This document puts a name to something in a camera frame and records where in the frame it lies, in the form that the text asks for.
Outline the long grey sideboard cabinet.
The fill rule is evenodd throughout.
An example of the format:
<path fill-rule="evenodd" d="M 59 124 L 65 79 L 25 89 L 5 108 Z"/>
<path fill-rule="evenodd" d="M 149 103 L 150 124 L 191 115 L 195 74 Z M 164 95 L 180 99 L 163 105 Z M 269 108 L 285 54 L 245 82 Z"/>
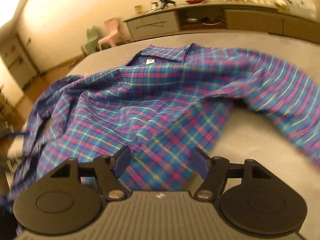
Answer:
<path fill-rule="evenodd" d="M 319 43 L 319 22 L 274 5 L 216 1 L 146 12 L 124 20 L 133 40 L 223 30 L 255 31 Z"/>

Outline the black handheld gripper on cabinet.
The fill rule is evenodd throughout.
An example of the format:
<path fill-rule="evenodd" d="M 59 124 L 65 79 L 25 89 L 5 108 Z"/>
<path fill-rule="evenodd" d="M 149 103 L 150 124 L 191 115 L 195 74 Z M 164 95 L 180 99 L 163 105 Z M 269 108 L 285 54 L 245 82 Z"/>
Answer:
<path fill-rule="evenodd" d="M 176 2 L 173 0 L 159 0 L 161 5 L 160 8 L 161 9 L 165 9 L 169 4 L 173 4 L 174 6 L 176 6 Z"/>

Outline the blue pink plaid shirt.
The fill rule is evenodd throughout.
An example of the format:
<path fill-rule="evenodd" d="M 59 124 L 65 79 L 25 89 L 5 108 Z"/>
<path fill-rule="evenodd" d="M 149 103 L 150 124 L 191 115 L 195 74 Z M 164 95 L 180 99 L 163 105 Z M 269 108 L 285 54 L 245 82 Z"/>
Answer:
<path fill-rule="evenodd" d="M 259 51 L 149 46 L 124 65 L 52 84 L 35 102 L 1 196 L 1 239 L 319 239 L 319 85 L 291 62 Z M 131 158 L 108 202 L 85 228 L 39 235 L 15 218 L 16 198 L 69 158 Z M 247 235 L 209 202 L 193 149 L 242 164 L 253 159 L 300 194 L 299 233 Z"/>

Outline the white storage box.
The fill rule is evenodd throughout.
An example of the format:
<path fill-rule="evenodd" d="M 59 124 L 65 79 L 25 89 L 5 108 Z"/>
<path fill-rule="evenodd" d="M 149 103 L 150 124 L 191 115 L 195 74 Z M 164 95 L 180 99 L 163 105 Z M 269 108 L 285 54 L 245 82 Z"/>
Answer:
<path fill-rule="evenodd" d="M 313 3 L 306 3 L 303 0 L 297 0 L 289 3 L 289 5 L 290 11 L 294 14 L 314 19 L 317 17 L 317 9 Z"/>

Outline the green plastic chair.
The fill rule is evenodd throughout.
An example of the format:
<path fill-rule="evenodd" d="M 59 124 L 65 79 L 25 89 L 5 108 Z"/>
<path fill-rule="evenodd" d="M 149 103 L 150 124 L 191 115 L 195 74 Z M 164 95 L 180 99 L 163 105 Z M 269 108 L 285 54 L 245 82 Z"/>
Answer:
<path fill-rule="evenodd" d="M 98 41 L 103 37 L 98 27 L 93 26 L 86 30 L 87 41 L 81 46 L 81 51 L 85 57 L 97 52 Z"/>

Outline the yellow cup on cabinet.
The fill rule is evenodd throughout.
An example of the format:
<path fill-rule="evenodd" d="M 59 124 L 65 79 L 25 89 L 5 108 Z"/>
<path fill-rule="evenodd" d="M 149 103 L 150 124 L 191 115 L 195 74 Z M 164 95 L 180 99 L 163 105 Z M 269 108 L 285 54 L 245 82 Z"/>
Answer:
<path fill-rule="evenodd" d="M 135 5 L 134 9 L 135 9 L 136 14 L 143 13 L 143 7 L 141 5 Z"/>

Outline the pink plastic chair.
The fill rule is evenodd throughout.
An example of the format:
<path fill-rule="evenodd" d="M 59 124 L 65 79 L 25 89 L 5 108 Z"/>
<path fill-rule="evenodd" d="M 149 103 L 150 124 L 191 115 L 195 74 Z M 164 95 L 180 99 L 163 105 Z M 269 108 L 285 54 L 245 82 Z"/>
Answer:
<path fill-rule="evenodd" d="M 119 20 L 117 18 L 111 18 L 104 22 L 108 35 L 104 36 L 98 41 L 99 50 L 102 51 L 103 44 L 109 44 L 111 48 L 116 47 L 116 40 L 120 38 L 122 42 L 126 44 L 126 39 L 122 32 L 119 30 Z"/>

